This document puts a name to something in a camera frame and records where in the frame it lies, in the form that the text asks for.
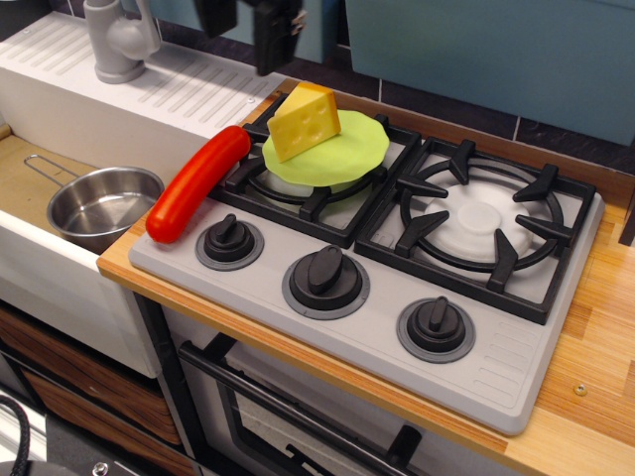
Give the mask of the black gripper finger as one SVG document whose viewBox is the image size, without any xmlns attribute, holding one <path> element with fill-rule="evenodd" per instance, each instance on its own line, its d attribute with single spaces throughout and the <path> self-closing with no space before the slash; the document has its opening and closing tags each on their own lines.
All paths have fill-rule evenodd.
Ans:
<svg viewBox="0 0 635 476">
<path fill-rule="evenodd" d="M 257 2 L 253 8 L 253 39 L 256 71 L 260 76 L 293 61 L 305 19 L 303 1 Z"/>
<path fill-rule="evenodd" d="M 209 38 L 222 36 L 238 24 L 236 0 L 195 0 L 194 7 Z"/>
</svg>

